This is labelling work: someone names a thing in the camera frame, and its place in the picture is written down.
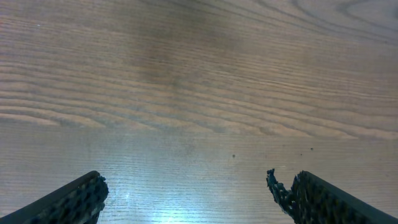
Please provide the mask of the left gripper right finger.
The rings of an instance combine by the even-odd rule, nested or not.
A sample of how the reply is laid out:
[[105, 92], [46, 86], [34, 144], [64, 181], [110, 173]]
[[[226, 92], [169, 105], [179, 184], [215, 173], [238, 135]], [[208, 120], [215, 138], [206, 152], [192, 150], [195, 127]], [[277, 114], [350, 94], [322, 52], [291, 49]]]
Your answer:
[[382, 212], [329, 182], [301, 171], [290, 189], [267, 171], [267, 186], [284, 213], [297, 224], [397, 224], [397, 218]]

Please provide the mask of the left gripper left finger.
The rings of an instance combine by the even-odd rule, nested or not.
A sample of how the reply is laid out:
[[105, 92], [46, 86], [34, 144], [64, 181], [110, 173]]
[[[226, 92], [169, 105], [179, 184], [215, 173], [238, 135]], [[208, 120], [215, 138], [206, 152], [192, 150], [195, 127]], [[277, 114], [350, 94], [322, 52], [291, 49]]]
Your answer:
[[1, 224], [97, 224], [109, 190], [95, 170], [1, 218]]

